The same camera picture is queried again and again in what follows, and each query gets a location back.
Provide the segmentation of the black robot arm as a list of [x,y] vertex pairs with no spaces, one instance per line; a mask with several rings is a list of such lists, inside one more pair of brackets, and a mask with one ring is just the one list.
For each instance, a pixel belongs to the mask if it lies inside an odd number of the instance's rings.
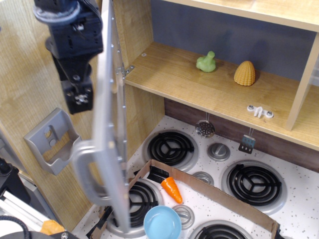
[[69,112],[90,111],[90,61],[103,51],[103,23],[96,1],[36,0],[33,13],[48,26],[45,47],[52,55]]

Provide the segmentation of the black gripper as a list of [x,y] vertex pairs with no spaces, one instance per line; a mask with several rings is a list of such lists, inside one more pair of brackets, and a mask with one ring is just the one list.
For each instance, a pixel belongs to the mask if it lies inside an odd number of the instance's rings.
[[45,46],[52,54],[69,113],[92,110],[92,81],[84,79],[91,71],[89,61],[103,50],[99,8],[53,10],[34,7],[33,13],[37,20],[48,25],[50,36]]

